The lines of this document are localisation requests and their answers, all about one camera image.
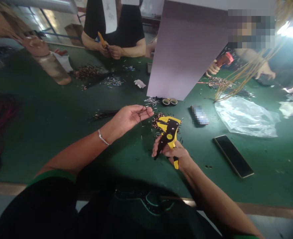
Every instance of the black tape roll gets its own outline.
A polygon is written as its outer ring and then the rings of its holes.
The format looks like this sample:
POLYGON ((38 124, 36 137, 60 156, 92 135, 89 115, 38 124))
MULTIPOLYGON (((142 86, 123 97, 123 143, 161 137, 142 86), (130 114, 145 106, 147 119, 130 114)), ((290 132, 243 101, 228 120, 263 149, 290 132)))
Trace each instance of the black tape roll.
POLYGON ((175 105, 177 105, 177 99, 171 99, 170 100, 170 103, 173 105, 173 106, 175 106, 175 105))
POLYGON ((163 106, 169 106, 170 105, 170 100, 169 99, 162 99, 162 105, 163 106))

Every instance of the pliers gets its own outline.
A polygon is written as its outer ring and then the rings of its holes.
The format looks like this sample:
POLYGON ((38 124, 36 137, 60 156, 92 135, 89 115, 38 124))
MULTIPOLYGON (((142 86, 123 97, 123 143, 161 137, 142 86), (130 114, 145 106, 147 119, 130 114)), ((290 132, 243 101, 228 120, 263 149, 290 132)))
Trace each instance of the pliers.
MULTIPOLYGON (((162 138, 159 142, 158 150, 156 156, 154 157, 154 160, 157 159, 157 157, 160 155, 161 150, 165 147, 166 144, 168 144, 171 149, 176 147, 175 141, 177 140, 177 129, 181 123, 179 119, 173 118, 171 116, 160 117, 159 120, 162 122, 166 122, 167 124, 162 124, 161 122, 157 123, 158 127, 160 127, 164 132, 162 133, 162 138)), ((179 169, 178 157, 174 157, 174 167, 176 169, 179 169)))

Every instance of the light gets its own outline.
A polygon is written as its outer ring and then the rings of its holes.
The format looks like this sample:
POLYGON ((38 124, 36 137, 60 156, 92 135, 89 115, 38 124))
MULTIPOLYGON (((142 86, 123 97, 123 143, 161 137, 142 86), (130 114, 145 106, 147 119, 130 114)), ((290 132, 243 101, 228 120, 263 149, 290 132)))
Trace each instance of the light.
POLYGON ((286 22, 277 33, 283 37, 293 38, 293 27, 289 27, 289 22, 286 22))
POLYGON ((283 32, 285 32, 287 30, 287 28, 289 27, 290 22, 286 21, 286 24, 283 25, 277 32, 278 35, 282 34, 283 32))

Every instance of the green sleeve cuff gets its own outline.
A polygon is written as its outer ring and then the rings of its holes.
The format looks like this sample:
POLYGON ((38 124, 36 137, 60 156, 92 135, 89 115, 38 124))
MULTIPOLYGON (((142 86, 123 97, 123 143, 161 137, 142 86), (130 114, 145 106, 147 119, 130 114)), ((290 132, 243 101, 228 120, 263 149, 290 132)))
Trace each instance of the green sleeve cuff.
POLYGON ((76 183, 76 178, 71 173, 60 170, 60 169, 55 169, 55 170, 50 170, 38 175, 37 177, 31 180, 31 182, 27 185, 27 187, 43 179, 51 178, 51 177, 66 178, 66 179, 69 179, 72 183, 74 184, 76 183))
POLYGON ((256 236, 234 236, 233 239, 259 239, 256 236))

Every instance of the clear plastic bag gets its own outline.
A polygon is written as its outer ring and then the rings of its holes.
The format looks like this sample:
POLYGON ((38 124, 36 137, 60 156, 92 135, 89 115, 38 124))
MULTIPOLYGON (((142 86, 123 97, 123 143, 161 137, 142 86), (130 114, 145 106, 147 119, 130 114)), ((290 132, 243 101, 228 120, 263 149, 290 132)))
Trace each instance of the clear plastic bag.
POLYGON ((279 114, 240 97, 231 97, 215 103, 215 109, 232 133, 256 137, 278 137, 275 125, 279 114))

